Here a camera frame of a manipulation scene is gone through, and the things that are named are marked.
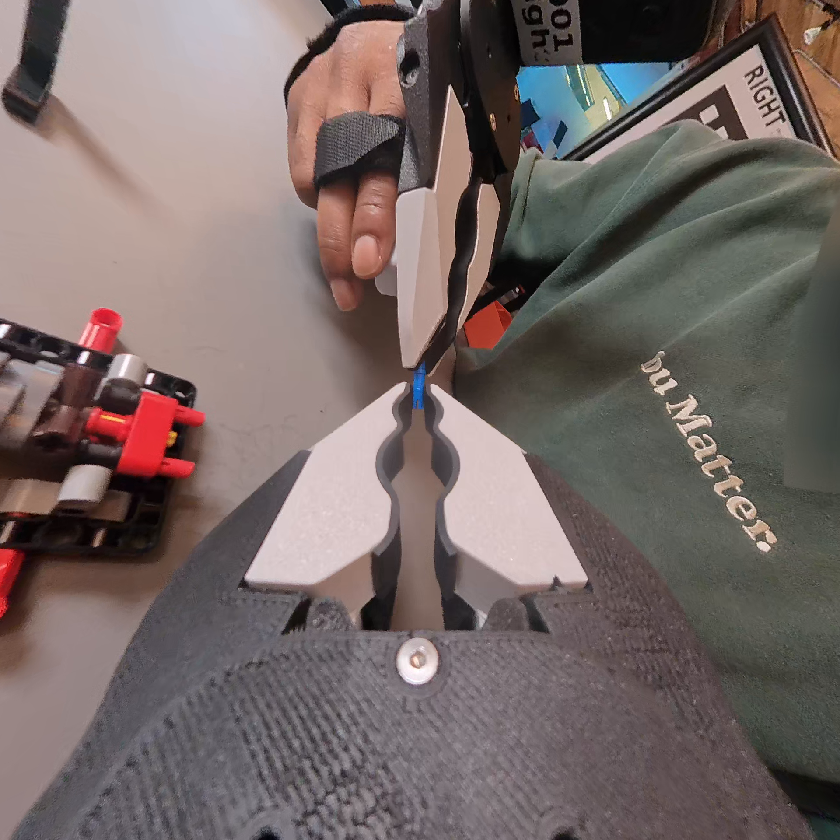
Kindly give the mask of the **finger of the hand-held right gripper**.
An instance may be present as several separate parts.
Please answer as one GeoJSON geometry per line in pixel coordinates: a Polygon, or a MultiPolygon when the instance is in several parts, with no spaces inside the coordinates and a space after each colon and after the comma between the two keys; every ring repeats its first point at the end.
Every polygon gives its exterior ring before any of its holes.
{"type": "Polygon", "coordinates": [[[455,252],[451,262],[451,339],[466,322],[490,270],[501,205],[493,185],[467,182],[451,188],[455,252]]]}
{"type": "Polygon", "coordinates": [[[448,310],[448,277],[456,254],[455,226],[471,175],[466,116],[448,87],[433,184],[405,192],[395,205],[394,281],[376,281],[396,299],[402,367],[416,368],[448,310]]]}

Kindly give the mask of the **wooden furniture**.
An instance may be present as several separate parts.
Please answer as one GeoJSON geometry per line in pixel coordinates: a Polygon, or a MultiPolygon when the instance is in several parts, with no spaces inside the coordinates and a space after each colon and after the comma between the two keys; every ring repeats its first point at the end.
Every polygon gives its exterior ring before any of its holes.
{"type": "Polygon", "coordinates": [[[781,1],[775,10],[838,158],[839,23],[825,5],[839,8],[838,1],[781,1]]]}

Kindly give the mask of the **orange object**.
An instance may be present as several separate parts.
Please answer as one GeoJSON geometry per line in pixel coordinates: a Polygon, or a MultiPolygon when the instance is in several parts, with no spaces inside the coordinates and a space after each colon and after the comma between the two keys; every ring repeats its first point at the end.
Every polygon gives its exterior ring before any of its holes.
{"type": "Polygon", "coordinates": [[[464,326],[465,340],[472,350],[491,350],[511,326],[512,315],[499,301],[493,301],[475,315],[464,326]]]}

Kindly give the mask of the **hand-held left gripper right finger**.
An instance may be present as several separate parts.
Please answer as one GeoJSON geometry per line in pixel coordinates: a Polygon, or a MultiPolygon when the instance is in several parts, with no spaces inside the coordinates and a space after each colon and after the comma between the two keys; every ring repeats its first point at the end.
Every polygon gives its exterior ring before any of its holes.
{"type": "Polygon", "coordinates": [[[500,600],[582,590],[587,574],[520,446],[437,385],[425,424],[443,485],[434,568],[445,616],[488,616],[500,600]]]}

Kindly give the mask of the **black frame lego assembly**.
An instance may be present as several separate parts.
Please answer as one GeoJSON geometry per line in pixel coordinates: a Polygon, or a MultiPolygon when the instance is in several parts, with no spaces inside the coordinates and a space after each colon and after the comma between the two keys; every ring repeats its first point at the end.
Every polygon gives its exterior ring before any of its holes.
{"type": "Polygon", "coordinates": [[[79,341],[2,319],[1,615],[37,554],[139,557],[158,543],[186,433],[189,381],[118,352],[122,317],[95,309],[79,341]]]}

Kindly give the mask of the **black L-shaped bracket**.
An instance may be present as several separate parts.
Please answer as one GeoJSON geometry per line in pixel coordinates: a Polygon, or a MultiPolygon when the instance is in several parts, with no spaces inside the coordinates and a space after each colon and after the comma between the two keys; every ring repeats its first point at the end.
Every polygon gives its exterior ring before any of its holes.
{"type": "Polygon", "coordinates": [[[53,85],[70,1],[30,1],[16,67],[7,78],[2,103],[7,113],[36,126],[53,85]]]}

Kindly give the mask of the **person's right hand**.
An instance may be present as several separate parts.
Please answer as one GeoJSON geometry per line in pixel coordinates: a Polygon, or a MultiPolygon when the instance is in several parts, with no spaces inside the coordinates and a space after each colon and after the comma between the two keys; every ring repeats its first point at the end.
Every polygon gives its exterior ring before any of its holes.
{"type": "Polygon", "coordinates": [[[405,116],[397,79],[398,22],[352,24],[315,57],[291,85],[287,158],[298,198],[317,211],[322,273],[338,309],[356,309],[368,280],[390,261],[396,242],[397,180],[370,172],[316,190],[317,135],[323,122],[346,112],[405,116]]]}

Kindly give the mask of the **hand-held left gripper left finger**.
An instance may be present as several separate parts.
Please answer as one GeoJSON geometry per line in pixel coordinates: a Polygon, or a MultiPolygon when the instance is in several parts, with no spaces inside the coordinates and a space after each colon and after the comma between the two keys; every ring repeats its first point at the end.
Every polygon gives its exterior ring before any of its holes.
{"type": "Polygon", "coordinates": [[[370,606],[389,625],[402,564],[400,502],[411,389],[399,382],[311,447],[244,582],[370,606]]]}

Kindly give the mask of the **black framed poster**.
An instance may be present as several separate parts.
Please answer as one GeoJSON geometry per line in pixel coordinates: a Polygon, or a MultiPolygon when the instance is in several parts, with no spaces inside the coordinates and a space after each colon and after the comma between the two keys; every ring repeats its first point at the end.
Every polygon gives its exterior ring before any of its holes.
{"type": "Polygon", "coordinates": [[[798,139],[833,146],[776,14],[628,106],[567,153],[595,163],[659,128],[692,120],[723,140],[798,139]]]}

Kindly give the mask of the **person's green sweatshirt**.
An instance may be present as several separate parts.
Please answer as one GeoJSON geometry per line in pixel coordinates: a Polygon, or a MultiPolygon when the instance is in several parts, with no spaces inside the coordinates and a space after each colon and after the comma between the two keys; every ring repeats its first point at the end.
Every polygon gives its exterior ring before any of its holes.
{"type": "Polygon", "coordinates": [[[838,163],[672,123],[591,164],[521,155],[494,280],[531,292],[457,398],[664,578],[759,756],[838,838],[838,493],[786,486],[791,388],[838,163]]]}

